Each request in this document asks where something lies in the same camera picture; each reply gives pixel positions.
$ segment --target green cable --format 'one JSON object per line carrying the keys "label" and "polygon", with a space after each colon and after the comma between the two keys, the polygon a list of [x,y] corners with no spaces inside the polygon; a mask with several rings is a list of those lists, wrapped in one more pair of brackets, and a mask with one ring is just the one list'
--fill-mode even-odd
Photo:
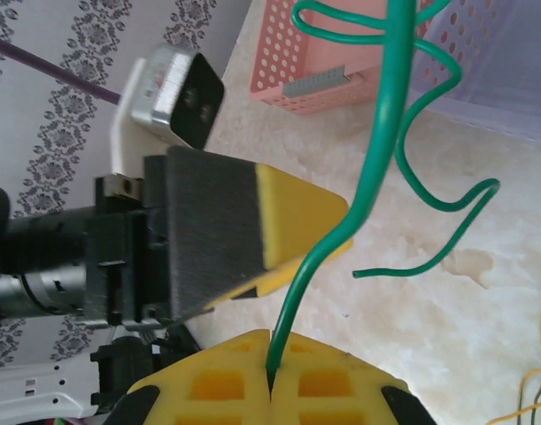
{"label": "green cable", "polygon": [[[301,8],[306,7],[307,4],[308,2],[305,1],[294,4],[292,19],[295,19]],[[310,279],[321,262],[359,230],[370,214],[383,183],[396,145],[406,104],[413,57],[414,13],[414,2],[409,0],[389,0],[388,2],[382,83],[376,101],[370,144],[355,199],[341,222],[307,254],[290,285],[268,350],[266,368],[270,385],[274,383],[288,335]],[[375,43],[376,40],[376,37],[362,38],[363,43]]]}
{"label": "green cable", "polygon": [[[292,7],[292,21],[298,29],[325,40],[345,44],[384,44],[383,70],[376,102],[375,120],[365,163],[361,170],[354,201],[343,220],[307,254],[292,284],[274,328],[267,355],[267,375],[270,384],[280,366],[285,345],[305,289],[321,262],[338,246],[346,242],[364,224],[382,185],[390,158],[394,153],[398,168],[415,193],[428,205],[442,212],[457,212],[484,193],[467,217],[462,221],[442,250],[425,264],[405,270],[374,268],[353,272],[354,277],[389,275],[408,277],[423,273],[438,264],[461,239],[467,228],[489,203],[499,189],[499,181],[487,179],[476,184],[464,197],[455,202],[437,199],[421,184],[407,162],[406,134],[418,113],[438,97],[453,89],[461,80],[459,65],[447,53],[430,42],[413,38],[413,21],[420,24],[433,18],[450,0],[436,0],[432,5],[414,14],[414,2],[389,0],[387,19],[375,19],[355,13],[343,12],[314,0],[301,0]],[[384,35],[345,35],[307,25],[300,17],[303,10],[323,13],[331,18],[356,23],[375,29],[384,29]],[[410,47],[422,50],[439,60],[451,77],[420,97],[402,114],[412,63]]]}

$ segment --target pink basket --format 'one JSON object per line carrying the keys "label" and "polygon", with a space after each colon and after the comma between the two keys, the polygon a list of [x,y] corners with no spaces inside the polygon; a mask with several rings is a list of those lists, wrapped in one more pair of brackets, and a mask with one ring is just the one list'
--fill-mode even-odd
{"label": "pink basket", "polygon": [[[421,0],[425,7],[433,0]],[[385,0],[325,0],[338,9],[383,17]],[[295,0],[267,0],[251,75],[251,98],[297,114],[325,111],[375,99],[382,62],[381,46],[327,42],[298,31],[291,22]],[[356,35],[376,35],[361,27],[307,12],[315,27]],[[417,28],[423,37],[429,23]]]}

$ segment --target floor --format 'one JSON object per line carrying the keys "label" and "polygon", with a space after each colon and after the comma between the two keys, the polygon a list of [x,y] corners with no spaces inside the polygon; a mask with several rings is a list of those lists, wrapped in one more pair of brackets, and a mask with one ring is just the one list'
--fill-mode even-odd
{"label": "floor", "polygon": [[[223,74],[251,0],[0,0],[0,38],[120,92],[156,44],[201,50]],[[90,205],[109,172],[114,107],[0,58],[0,186],[13,217]],[[69,359],[110,337],[69,318],[7,321],[0,367]]]}

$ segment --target white basket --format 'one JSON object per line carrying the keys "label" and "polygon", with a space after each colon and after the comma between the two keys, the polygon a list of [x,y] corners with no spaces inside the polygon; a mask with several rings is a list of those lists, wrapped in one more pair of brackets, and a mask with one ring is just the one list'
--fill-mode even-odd
{"label": "white basket", "polygon": [[[453,0],[424,37],[449,52],[463,80],[431,104],[470,126],[541,141],[541,0]],[[418,52],[410,101],[448,71]]]}

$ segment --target perforated basket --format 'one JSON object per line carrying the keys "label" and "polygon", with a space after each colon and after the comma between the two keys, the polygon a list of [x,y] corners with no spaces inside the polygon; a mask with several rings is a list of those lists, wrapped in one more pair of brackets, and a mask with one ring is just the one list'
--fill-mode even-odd
{"label": "perforated basket", "polygon": [[[541,0],[453,0],[424,38],[463,70],[460,85],[430,109],[470,126],[541,141]],[[418,53],[409,100],[448,75]]]}
{"label": "perforated basket", "polygon": [[[382,47],[326,42],[299,32],[291,23],[294,0],[267,0],[251,75],[251,97],[297,114],[373,100],[378,90]],[[349,12],[381,18],[384,0],[326,0]],[[421,0],[420,7],[432,3]],[[315,27],[356,35],[379,31],[308,12]],[[417,28],[423,36],[429,24]]]}

